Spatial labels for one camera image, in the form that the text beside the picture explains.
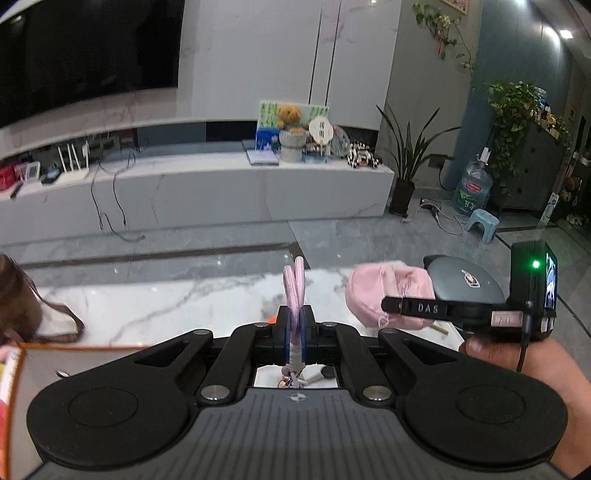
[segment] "large water jug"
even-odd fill
[[[484,208],[491,195],[492,177],[486,172],[491,151],[485,147],[480,158],[470,162],[453,194],[452,206],[457,213],[469,216]]]

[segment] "brown leather strap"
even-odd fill
[[[12,263],[14,264],[16,269],[22,274],[22,277],[24,278],[25,283],[29,286],[29,288],[33,291],[33,293],[39,298],[39,300],[41,300],[48,307],[50,307],[60,313],[64,313],[64,314],[68,315],[76,323],[76,333],[59,333],[57,335],[34,335],[32,338],[26,340],[27,343],[75,343],[78,340],[80,340],[80,338],[82,337],[82,335],[84,334],[84,331],[86,329],[86,326],[84,325],[82,320],[80,320],[74,314],[74,312],[72,312],[65,305],[63,305],[61,303],[53,303],[53,302],[47,301],[46,299],[41,297],[41,295],[39,294],[39,291],[37,290],[37,287],[35,286],[35,282],[33,282],[31,277],[29,277],[29,275],[27,275],[24,272],[24,270],[21,268],[21,266],[19,264],[17,264],[14,260],[12,260]]]

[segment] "black tv screen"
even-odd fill
[[[0,24],[0,127],[178,86],[184,0],[42,0]]]

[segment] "teddy bear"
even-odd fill
[[[303,133],[306,130],[300,125],[301,110],[299,107],[288,103],[281,105],[277,110],[277,128],[279,130],[287,130],[293,133]]]

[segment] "plastic stool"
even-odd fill
[[[466,230],[470,230],[476,223],[480,223],[484,227],[482,241],[486,244],[491,243],[492,238],[495,236],[496,228],[499,226],[499,219],[486,210],[478,208],[470,215],[470,219],[466,224]]]

